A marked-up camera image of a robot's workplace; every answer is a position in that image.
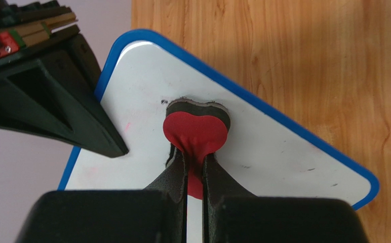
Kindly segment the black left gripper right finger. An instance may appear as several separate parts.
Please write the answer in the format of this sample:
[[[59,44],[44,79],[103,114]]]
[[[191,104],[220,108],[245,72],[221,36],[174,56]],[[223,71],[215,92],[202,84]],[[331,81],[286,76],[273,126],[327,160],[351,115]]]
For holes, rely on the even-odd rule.
[[[203,242],[224,242],[229,222],[227,204],[234,198],[253,198],[255,195],[237,182],[208,154],[203,162]]]

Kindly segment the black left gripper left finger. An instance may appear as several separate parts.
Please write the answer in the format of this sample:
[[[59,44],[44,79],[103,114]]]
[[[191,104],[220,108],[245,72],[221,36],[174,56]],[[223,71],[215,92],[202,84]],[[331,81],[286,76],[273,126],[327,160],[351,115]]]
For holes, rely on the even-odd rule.
[[[186,242],[187,163],[178,148],[170,149],[166,168],[145,189],[161,192],[165,200],[161,242]]]

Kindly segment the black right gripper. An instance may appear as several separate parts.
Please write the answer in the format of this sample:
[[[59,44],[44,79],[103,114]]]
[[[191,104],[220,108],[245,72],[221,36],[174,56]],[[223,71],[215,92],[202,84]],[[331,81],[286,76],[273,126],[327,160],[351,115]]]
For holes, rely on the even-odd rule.
[[[0,129],[123,156],[129,150],[94,95],[100,69],[76,21],[58,1],[0,1]]]

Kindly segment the red heart eraser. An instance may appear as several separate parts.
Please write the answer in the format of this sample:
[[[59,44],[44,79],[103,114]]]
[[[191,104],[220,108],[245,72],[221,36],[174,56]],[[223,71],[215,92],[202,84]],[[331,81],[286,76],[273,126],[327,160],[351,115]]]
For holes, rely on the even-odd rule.
[[[180,98],[167,106],[163,132],[188,161],[189,196],[203,199],[204,160],[226,143],[230,126],[229,112],[219,103]]]

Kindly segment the blue framed whiteboard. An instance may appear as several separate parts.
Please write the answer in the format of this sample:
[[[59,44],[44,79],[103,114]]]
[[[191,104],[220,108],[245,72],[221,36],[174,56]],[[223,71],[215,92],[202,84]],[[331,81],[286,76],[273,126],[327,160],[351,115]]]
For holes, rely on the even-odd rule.
[[[367,242],[356,209],[377,178],[216,70],[150,30],[113,44],[95,97],[129,152],[75,147],[56,193],[58,242],[161,242],[163,195],[146,190],[166,168],[167,106],[186,98],[227,108],[231,126],[214,154],[253,198],[227,204],[224,242]],[[203,199],[187,194],[186,242],[203,242]]]

